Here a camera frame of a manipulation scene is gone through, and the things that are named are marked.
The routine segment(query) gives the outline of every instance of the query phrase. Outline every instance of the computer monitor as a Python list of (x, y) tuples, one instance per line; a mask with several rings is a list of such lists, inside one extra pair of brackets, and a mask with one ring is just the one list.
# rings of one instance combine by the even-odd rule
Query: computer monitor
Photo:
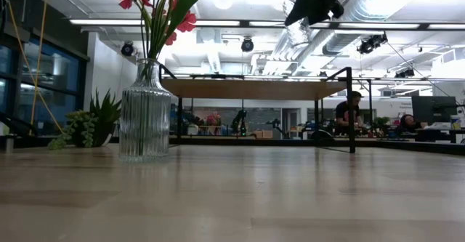
[(415, 121), (450, 122), (450, 116), (457, 115), (455, 97), (412, 97)]

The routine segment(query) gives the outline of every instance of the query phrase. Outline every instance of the person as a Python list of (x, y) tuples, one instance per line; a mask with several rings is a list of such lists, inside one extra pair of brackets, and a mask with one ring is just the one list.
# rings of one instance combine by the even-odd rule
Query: person
[(426, 122), (417, 122), (412, 115), (404, 115), (400, 118), (400, 124), (396, 129), (397, 134), (402, 134), (405, 132), (416, 133), (417, 129), (423, 129), (425, 126), (428, 126)]
[[(360, 117), (360, 109), (358, 104), (362, 99), (362, 95), (359, 92), (352, 92), (352, 104), (354, 107), (354, 126), (355, 129), (363, 127), (363, 121)], [(343, 101), (336, 106), (336, 131), (335, 135), (349, 134), (349, 100)]]

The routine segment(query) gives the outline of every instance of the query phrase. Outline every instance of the yellow cable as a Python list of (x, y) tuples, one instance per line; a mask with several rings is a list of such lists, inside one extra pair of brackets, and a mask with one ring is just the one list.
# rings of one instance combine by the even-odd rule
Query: yellow cable
[(46, 13), (47, 13), (47, 0), (44, 0), (44, 13), (42, 15), (41, 38), (39, 42), (39, 56), (37, 57), (36, 80), (34, 81), (35, 82), (34, 83), (34, 101), (32, 102), (31, 126), (34, 125), (34, 113), (36, 112), (37, 92), (39, 92), (39, 88), (37, 87), (37, 84), (39, 83), (39, 69), (41, 67), (42, 41), (44, 38), (45, 14)]
[[(27, 58), (26, 55), (24, 54), (23, 43), (21, 43), (20, 33), (19, 33), (18, 30), (17, 30), (16, 21), (15, 21), (15, 15), (13, 14), (13, 8), (12, 8), (12, 4), (11, 4), (10, 2), (8, 2), (8, 7), (9, 7), (9, 14), (10, 14), (11, 17), (12, 17), (13, 27), (15, 28), (16, 38), (17, 38), (18, 44), (20, 45), (21, 54), (23, 55), (24, 61), (25, 61), (25, 63), (26, 63), (26, 66), (28, 67), (29, 75), (31, 76), (31, 79), (32, 79), (32, 81), (34, 82), (34, 84), (36, 84), (36, 81), (34, 80), (34, 77), (32, 76), (31, 67), (29, 66), (28, 58)], [(42, 102), (44, 103), (44, 107), (45, 107), (46, 110), (49, 112), (50, 116), (52, 117), (53, 121), (55, 122), (55, 125), (58, 127), (58, 129), (60, 130), (60, 132), (61, 132), (62, 134), (64, 134), (63, 130), (61, 129), (61, 126), (58, 124), (57, 120), (55, 119), (55, 117), (53, 116), (53, 114), (52, 114), (52, 112), (50, 111), (49, 107), (47, 106), (47, 103), (45, 102), (44, 97), (42, 97), (42, 94), (41, 94), (40, 92), (37, 92), (37, 94), (39, 95), (39, 97), (41, 98)]]

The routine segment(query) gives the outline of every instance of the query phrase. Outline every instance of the glass vase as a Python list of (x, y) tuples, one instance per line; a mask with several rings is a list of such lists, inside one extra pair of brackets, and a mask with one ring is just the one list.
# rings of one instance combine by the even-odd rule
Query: glass vase
[(153, 161), (168, 155), (172, 94), (160, 84), (156, 60), (137, 61), (137, 80), (123, 90), (120, 158)]

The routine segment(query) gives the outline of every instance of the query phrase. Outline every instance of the man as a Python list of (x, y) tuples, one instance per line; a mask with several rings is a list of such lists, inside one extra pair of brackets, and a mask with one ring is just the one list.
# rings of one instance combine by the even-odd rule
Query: man
[[(362, 118), (360, 117), (360, 109), (358, 103), (362, 99), (362, 95), (359, 92), (352, 92), (352, 104), (354, 106), (354, 126), (355, 129), (359, 129), (363, 125)], [(335, 135), (349, 134), (349, 104), (347, 101), (339, 103), (336, 107), (336, 131)]]

